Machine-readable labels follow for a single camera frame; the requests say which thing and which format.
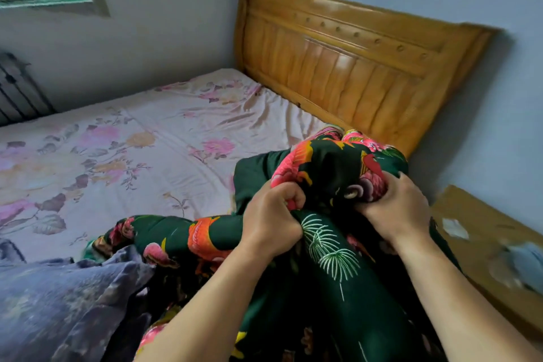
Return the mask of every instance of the wooden headboard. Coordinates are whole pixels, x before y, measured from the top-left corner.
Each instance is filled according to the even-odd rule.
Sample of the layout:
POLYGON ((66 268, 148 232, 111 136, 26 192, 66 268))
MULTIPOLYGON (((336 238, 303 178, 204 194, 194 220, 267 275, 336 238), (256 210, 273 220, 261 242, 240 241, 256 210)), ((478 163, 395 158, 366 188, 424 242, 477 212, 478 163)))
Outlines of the wooden headboard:
POLYGON ((234 49, 257 82, 409 156, 494 32, 344 0, 239 0, 234 49))

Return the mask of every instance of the forearm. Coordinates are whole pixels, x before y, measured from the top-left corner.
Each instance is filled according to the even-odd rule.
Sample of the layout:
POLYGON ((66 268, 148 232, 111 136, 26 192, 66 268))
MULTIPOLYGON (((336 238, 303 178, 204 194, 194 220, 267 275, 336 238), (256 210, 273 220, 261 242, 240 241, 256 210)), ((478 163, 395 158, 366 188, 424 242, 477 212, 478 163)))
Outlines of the forearm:
POLYGON ((542 360, 429 236, 397 251, 451 362, 542 360))
POLYGON ((226 361, 268 259, 240 245, 137 362, 226 361))

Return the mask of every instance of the wall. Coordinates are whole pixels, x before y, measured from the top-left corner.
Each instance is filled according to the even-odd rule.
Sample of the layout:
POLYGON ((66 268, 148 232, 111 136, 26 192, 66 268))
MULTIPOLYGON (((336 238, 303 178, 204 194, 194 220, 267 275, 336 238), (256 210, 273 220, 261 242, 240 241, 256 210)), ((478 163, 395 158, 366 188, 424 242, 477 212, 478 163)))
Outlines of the wall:
POLYGON ((110 18, 0 10, 0 49, 60 110, 231 67, 237 0, 106 0, 110 18))
POLYGON ((543 233, 541 0, 353 0, 506 31, 441 112, 411 159, 433 197, 447 184, 543 233))

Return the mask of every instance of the mattress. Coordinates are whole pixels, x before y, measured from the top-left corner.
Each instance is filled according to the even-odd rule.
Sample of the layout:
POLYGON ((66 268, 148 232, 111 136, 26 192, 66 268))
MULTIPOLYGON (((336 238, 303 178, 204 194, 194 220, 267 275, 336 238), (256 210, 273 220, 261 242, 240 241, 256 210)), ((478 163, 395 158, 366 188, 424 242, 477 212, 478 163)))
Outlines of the mattress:
POLYGON ((236 162, 323 123, 233 69, 0 128, 0 238, 28 261, 79 258, 136 214, 231 210, 236 162))

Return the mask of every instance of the left hand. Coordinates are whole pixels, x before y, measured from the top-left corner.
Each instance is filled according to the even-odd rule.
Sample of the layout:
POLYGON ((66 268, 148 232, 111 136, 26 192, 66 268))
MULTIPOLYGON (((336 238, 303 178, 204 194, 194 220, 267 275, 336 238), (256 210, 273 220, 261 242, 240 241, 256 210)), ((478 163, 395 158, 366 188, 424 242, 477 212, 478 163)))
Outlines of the left hand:
POLYGON ((303 234, 300 223, 287 209, 288 200, 293 200, 296 208, 301 209, 306 198, 294 182, 271 189, 268 180, 245 209, 240 246, 269 261, 290 250, 303 234))

